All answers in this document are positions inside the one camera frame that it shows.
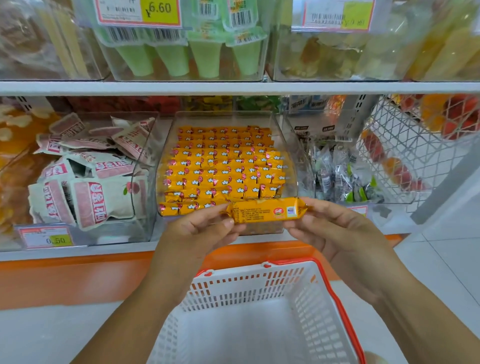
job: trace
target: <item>orange candy wrapper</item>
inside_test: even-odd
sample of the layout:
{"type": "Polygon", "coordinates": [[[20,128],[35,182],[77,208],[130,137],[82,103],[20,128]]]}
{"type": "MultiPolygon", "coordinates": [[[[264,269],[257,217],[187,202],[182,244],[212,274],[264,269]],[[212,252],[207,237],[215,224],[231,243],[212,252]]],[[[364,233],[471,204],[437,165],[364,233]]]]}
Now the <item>orange candy wrapper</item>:
{"type": "Polygon", "coordinates": [[[295,220],[305,212],[307,205],[297,197],[232,202],[226,209],[236,224],[295,220]]]}

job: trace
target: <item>yellow price label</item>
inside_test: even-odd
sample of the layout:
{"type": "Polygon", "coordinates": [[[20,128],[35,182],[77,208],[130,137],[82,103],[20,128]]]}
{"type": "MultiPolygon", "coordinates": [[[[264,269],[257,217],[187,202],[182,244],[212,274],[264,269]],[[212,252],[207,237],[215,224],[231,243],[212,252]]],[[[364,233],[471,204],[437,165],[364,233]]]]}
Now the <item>yellow price label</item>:
{"type": "Polygon", "coordinates": [[[342,29],[368,30],[373,1],[347,1],[343,7],[342,29]]]}
{"type": "Polygon", "coordinates": [[[73,246],[69,234],[51,235],[50,241],[52,242],[52,246],[73,246]]]}
{"type": "Polygon", "coordinates": [[[181,26],[179,0],[140,0],[144,23],[181,26]]]}

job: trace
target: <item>basket bottom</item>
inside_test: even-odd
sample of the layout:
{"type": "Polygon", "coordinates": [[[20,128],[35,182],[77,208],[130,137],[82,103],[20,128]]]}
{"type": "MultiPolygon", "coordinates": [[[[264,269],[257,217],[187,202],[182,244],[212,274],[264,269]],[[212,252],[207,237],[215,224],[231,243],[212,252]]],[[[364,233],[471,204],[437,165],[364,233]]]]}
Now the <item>basket bottom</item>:
{"type": "MultiPolygon", "coordinates": [[[[227,305],[178,316],[177,364],[303,364],[305,337],[286,297],[227,305]]],[[[148,364],[164,364],[156,343],[148,364]]]]}

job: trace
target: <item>price tag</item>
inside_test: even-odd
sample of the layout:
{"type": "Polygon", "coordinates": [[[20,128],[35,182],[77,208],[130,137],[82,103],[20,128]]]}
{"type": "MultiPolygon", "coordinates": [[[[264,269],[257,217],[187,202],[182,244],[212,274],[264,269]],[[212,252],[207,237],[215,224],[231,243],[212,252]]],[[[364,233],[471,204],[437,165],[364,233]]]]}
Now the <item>price tag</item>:
{"type": "Polygon", "coordinates": [[[66,226],[19,228],[18,232],[27,249],[73,246],[72,237],[66,226]]]}
{"type": "Polygon", "coordinates": [[[368,31],[375,0],[305,0],[301,26],[331,31],[368,31]]]}
{"type": "Polygon", "coordinates": [[[352,206],[352,207],[347,206],[347,208],[367,217],[368,206],[352,206]]]}
{"type": "Polygon", "coordinates": [[[181,27],[180,0],[93,0],[100,25],[181,27]]]}

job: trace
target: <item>shopping basket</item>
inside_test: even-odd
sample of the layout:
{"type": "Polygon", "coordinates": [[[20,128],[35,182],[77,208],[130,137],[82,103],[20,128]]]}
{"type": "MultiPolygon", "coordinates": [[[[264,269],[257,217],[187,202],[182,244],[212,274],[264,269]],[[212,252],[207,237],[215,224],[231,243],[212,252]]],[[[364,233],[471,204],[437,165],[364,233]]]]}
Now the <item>shopping basket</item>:
{"type": "Polygon", "coordinates": [[[312,257],[207,270],[168,316],[149,364],[365,364],[312,257]]]}

